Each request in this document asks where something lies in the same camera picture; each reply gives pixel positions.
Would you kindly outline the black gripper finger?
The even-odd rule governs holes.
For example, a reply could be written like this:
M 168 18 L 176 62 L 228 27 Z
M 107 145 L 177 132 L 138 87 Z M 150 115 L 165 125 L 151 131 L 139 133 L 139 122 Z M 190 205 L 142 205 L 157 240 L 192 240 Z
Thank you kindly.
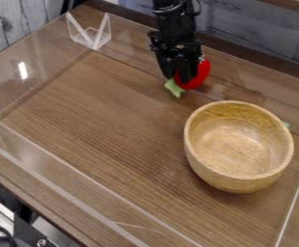
M 164 75 L 168 79 L 172 79 L 176 74 L 176 54 L 166 52 L 157 52 L 158 63 L 164 72 Z
M 202 56 L 182 56 L 180 58 L 180 76 L 184 84 L 189 84 L 190 81 L 198 75 L 200 63 L 204 61 Z

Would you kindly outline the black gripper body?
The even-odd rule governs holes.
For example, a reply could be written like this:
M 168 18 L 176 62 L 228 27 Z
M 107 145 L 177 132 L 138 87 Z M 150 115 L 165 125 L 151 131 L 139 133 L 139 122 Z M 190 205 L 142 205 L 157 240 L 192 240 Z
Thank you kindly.
M 194 35 L 180 39 L 166 39 L 159 31 L 150 31 L 149 38 L 151 50 L 155 52 L 159 61 L 172 61 L 178 56 L 189 56 L 197 61 L 205 59 L 202 42 Z

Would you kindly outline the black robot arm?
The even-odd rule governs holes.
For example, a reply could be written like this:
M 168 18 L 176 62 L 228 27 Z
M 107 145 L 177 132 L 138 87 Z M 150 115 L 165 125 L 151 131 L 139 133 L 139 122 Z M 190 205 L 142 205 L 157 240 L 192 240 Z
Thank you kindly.
M 166 78 L 178 78 L 188 85 L 200 74 L 204 56 L 197 38 L 197 16 L 202 9 L 196 9 L 194 0 L 154 0 L 153 12 L 158 30 L 149 32 L 151 50 Z

